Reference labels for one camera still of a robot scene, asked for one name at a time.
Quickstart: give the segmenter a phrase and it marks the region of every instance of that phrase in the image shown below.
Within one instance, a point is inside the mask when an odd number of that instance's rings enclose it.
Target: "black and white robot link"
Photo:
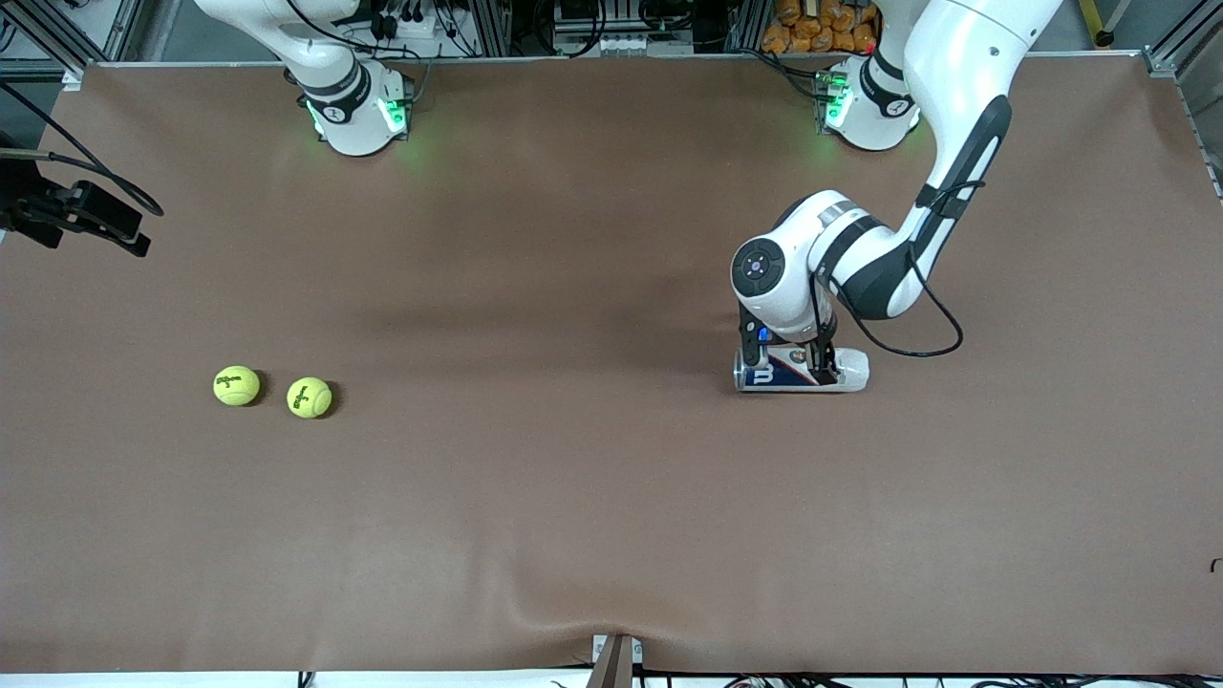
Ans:
[[[319,136],[345,155],[375,153],[407,133],[412,82],[320,35],[356,13],[361,0],[196,0],[208,16],[251,35],[280,57]]]
[[[730,276],[741,306],[741,391],[866,386],[866,354],[832,346],[833,297],[862,320],[894,318],[917,301],[1007,134],[1015,70],[1060,5],[877,2],[884,21],[878,49],[834,67],[844,76],[844,99],[826,110],[824,125],[859,148],[882,150],[905,137],[920,111],[934,133],[934,169],[899,229],[837,191],[821,191],[739,248]]]

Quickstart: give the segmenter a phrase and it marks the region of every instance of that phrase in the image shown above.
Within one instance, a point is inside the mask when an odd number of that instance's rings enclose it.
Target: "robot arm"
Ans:
[[[937,144],[912,208],[893,230],[837,191],[796,203],[735,255],[731,281],[750,319],[805,343],[835,329],[823,290],[860,319],[893,318],[914,304],[922,292],[915,269],[929,274],[981,185],[1010,123],[1011,77],[1059,4],[929,1],[904,50],[905,82]]]
[[[360,0],[196,0],[208,16],[272,50],[306,93],[314,128],[346,155],[368,155],[406,134],[411,86],[314,29],[351,16]]]

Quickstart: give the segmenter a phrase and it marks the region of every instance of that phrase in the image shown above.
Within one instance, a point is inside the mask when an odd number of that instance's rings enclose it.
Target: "brown tabletop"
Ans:
[[[545,666],[624,631],[668,670],[1223,672],[1223,211],[1140,60],[1024,64],[932,280],[963,351],[845,318],[873,378],[841,397],[734,392],[728,264],[821,188],[899,221],[925,126],[852,150],[752,61],[448,65],[347,159],[294,97],[59,99],[166,216],[144,259],[0,246],[0,670]],[[950,337],[927,303],[879,331]],[[260,404],[213,400],[231,364]],[[330,418],[285,408],[306,375]]]

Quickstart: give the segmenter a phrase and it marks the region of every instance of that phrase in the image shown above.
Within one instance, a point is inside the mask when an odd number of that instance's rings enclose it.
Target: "yellow-green tennis ball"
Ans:
[[[246,367],[230,367],[213,379],[213,395],[226,407],[245,407],[259,393],[259,376]]]
[[[318,418],[331,407],[331,389],[317,378],[303,378],[289,386],[289,411],[298,418]]]

